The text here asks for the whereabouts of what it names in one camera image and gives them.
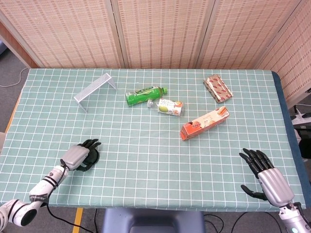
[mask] green checkered tablecloth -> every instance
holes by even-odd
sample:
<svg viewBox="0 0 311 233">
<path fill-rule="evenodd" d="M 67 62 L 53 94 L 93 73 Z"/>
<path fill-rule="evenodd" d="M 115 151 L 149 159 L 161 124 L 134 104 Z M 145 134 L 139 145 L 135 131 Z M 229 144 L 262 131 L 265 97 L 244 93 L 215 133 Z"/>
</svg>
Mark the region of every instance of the green checkered tablecloth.
<svg viewBox="0 0 311 233">
<path fill-rule="evenodd" d="M 109 73 L 82 102 L 73 96 Z M 220 74 L 234 97 L 217 104 L 203 78 Z M 183 117 L 162 115 L 146 103 L 128 107 L 124 93 L 151 85 L 165 98 L 186 103 Z M 198 137 L 182 141 L 182 125 L 225 105 L 230 117 Z M 28 192 L 60 164 L 70 146 L 99 138 L 100 160 L 89 171 L 70 172 L 50 205 L 148 207 L 209 211 L 265 211 L 266 201 L 243 161 L 242 148 L 260 149 L 284 174 L 305 204 L 289 146 L 273 76 L 265 70 L 31 69 L 0 156 L 0 204 L 29 201 Z"/>
</svg>

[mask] robotic hand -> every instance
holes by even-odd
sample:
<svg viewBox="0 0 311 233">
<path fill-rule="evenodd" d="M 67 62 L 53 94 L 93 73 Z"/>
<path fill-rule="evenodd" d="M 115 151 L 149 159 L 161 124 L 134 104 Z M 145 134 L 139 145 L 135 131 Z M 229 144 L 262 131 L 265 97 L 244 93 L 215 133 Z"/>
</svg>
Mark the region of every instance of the robotic hand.
<svg viewBox="0 0 311 233">
<path fill-rule="evenodd" d="M 89 170 L 99 160 L 96 147 L 101 143 L 97 141 L 98 139 L 89 139 L 71 147 L 61 158 L 61 165 L 50 171 L 29 192 L 30 204 L 20 200 L 10 200 L 0 206 L 0 232 L 4 230 L 8 222 L 21 227 L 28 225 L 36 216 L 38 209 L 49 203 L 50 195 L 67 177 L 68 171 Z"/>
<path fill-rule="evenodd" d="M 301 203 L 293 203 L 294 193 L 279 169 L 275 168 L 268 156 L 260 150 L 243 149 L 247 154 L 239 155 L 248 163 L 252 172 L 259 180 L 263 193 L 253 192 L 245 185 L 241 188 L 253 198 L 269 201 L 279 207 L 279 217 L 289 233 L 311 233 L 311 224 L 303 215 Z"/>
</svg>

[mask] white bottle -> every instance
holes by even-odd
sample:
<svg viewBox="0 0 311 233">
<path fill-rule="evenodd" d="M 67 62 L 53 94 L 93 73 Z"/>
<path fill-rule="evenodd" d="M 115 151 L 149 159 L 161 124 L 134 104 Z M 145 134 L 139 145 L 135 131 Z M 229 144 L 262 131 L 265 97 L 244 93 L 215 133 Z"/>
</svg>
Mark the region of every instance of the white bottle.
<svg viewBox="0 0 311 233">
<path fill-rule="evenodd" d="M 184 104 L 181 101 L 172 101 L 166 99 L 148 100 L 148 108 L 156 108 L 159 113 L 165 113 L 173 116 L 182 116 Z"/>
</svg>

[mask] cardboard box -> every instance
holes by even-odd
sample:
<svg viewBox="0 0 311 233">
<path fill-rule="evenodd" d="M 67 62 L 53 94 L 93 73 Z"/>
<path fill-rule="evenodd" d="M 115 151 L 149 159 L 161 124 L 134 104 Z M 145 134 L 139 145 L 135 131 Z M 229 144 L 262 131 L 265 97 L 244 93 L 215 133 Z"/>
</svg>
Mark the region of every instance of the cardboard box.
<svg viewBox="0 0 311 233">
<path fill-rule="evenodd" d="M 207 79 L 204 79 L 203 83 L 217 103 L 222 103 L 233 96 L 218 74 L 209 76 Z"/>
<path fill-rule="evenodd" d="M 184 124 L 180 131 L 180 137 L 183 141 L 195 137 L 198 134 L 222 123 L 228 118 L 228 116 L 229 112 L 226 107 L 223 106 L 218 108 L 205 114 L 204 116 Z"/>
</svg>

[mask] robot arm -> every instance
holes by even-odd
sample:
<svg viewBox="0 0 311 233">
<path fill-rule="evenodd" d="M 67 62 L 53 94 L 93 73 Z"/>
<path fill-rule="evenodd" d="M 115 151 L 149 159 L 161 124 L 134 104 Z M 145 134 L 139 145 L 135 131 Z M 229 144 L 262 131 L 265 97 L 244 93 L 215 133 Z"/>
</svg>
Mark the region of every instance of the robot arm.
<svg viewBox="0 0 311 233">
<path fill-rule="evenodd" d="M 0 206 L 0 232 L 8 222 L 17 226 L 28 225 L 36 216 L 40 207 L 49 203 L 49 197 L 58 185 L 68 176 L 68 171 L 87 171 L 99 159 L 95 149 L 101 143 L 98 139 L 87 140 L 71 147 L 61 158 L 61 165 L 56 166 L 30 192 L 30 204 L 20 200 L 10 200 Z"/>
<path fill-rule="evenodd" d="M 269 201 L 273 206 L 279 207 L 279 217 L 288 232 L 311 233 L 311 225 L 303 215 L 301 204 L 293 203 L 294 193 L 284 176 L 275 168 L 268 156 L 260 150 L 243 149 L 245 154 L 239 155 L 248 163 L 252 172 L 258 179 L 263 193 L 253 192 L 245 185 L 241 188 L 253 198 Z"/>
</svg>

